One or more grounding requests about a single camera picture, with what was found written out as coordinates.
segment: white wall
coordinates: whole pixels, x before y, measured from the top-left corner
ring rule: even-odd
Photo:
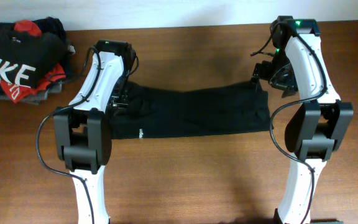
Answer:
[[[59,18],[66,30],[358,19],[358,0],[0,0],[0,22]]]

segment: pile of clothes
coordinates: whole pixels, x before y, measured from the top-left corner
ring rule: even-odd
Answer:
[[[71,78],[74,53],[59,19],[0,23],[0,100],[38,104],[61,92],[55,82]]]

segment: black cloth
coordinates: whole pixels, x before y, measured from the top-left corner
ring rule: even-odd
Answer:
[[[34,37],[27,32],[18,32],[10,29],[0,29],[0,68],[9,62],[9,66],[18,66],[6,72],[11,83],[15,83],[19,70],[28,65],[35,71],[26,70],[20,84],[36,88],[39,81],[45,78],[51,69],[67,53],[66,45],[54,34],[46,33],[41,37]]]
[[[189,92],[128,82],[126,114],[112,116],[113,139],[173,138],[269,130],[268,94],[260,84],[238,83]]]
[[[66,32],[63,28],[63,24],[60,22],[59,19],[47,17],[45,19],[37,19],[33,21],[41,32],[44,33],[51,33],[55,34],[63,43],[67,42],[66,39]],[[9,29],[14,30],[15,23],[8,23],[8,22],[0,22],[0,29]],[[65,54],[63,58],[59,61],[59,64],[62,66],[65,73],[70,74],[72,73],[71,66],[70,66],[70,54]],[[2,90],[0,86],[0,95],[5,95],[4,90]]]

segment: wooden surface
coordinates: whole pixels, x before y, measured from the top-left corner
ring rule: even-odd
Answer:
[[[322,22],[322,50],[329,76],[354,118],[341,148],[319,179],[312,217],[358,223],[358,22]],[[250,57],[269,37],[269,25],[69,32],[79,70],[86,49],[99,39],[133,44],[140,67],[131,81],[169,90],[225,86],[250,79],[266,56]],[[0,223],[76,223],[73,182],[46,171],[35,154],[35,132],[57,106],[67,105],[83,80],[50,95],[40,106],[0,101]],[[273,111],[297,96],[265,82]],[[275,133],[296,111],[277,116]],[[52,167],[57,158],[52,122],[42,132],[41,150]],[[268,132],[198,138],[113,141],[104,186],[114,223],[218,223],[271,218],[287,181],[289,160]]]

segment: black nike shirt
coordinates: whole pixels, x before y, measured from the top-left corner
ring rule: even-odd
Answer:
[[[1,29],[0,79],[36,88],[66,52],[66,45],[54,34],[34,37],[27,32]]]

